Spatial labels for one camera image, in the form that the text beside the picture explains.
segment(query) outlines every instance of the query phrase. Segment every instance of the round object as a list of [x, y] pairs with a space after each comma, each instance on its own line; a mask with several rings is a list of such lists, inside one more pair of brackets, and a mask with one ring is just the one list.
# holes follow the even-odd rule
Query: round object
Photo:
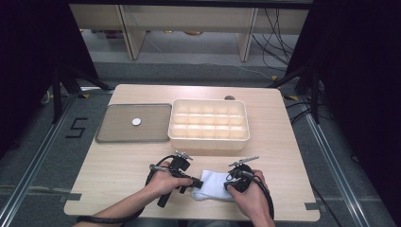
[[141, 122], [142, 122], [142, 120], [141, 120], [140, 118], [134, 118], [134, 119], [132, 120], [132, 125], [133, 125], [133, 126], [138, 126], [138, 125], [141, 124]]

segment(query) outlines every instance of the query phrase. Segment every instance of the container compartment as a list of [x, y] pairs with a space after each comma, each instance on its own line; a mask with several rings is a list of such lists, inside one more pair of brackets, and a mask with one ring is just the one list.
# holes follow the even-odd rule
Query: container compartment
[[245, 104], [238, 100], [177, 99], [168, 136], [173, 148], [245, 148], [250, 132]]

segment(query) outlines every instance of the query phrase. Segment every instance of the table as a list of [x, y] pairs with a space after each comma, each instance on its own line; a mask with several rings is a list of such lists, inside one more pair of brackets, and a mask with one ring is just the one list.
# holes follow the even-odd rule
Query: table
[[[241, 158], [258, 155], [249, 163], [264, 172], [274, 201], [275, 219], [316, 221], [319, 210], [306, 209], [316, 201], [305, 166], [289, 123], [281, 94], [276, 89], [199, 87], [166, 85], [118, 85], [110, 100], [113, 104], [172, 103], [178, 98], [223, 99], [233, 96], [247, 109], [251, 138], [241, 151], [181, 150], [193, 157], [185, 173], [200, 178], [203, 169], [227, 172], [228, 165]], [[67, 201], [67, 215], [92, 215], [140, 190], [149, 164], [172, 154], [169, 142], [99, 144], [95, 140], [71, 191], [81, 194], [78, 201]], [[165, 208], [157, 200], [149, 204], [142, 218], [248, 219], [233, 202], [194, 201], [188, 188], [175, 190]]]

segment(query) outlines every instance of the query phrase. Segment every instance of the white cloth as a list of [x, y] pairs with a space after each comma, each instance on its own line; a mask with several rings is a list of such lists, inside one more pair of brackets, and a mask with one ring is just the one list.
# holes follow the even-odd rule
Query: white cloth
[[192, 198], [195, 201], [219, 200], [233, 201], [233, 197], [224, 188], [228, 173], [220, 173], [212, 170], [203, 170], [200, 180], [203, 181], [201, 189], [196, 187], [192, 190]]

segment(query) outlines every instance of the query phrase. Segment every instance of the cabinet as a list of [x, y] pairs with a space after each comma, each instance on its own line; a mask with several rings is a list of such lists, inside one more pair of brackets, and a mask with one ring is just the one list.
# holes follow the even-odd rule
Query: cabinet
[[[122, 30], [132, 60], [138, 57], [147, 30], [197, 30], [233, 33], [240, 60], [247, 61], [252, 35], [271, 33], [269, 19], [276, 20], [276, 9], [83, 4], [70, 8], [80, 28]], [[281, 34], [298, 35], [307, 10], [280, 9], [279, 15]]]

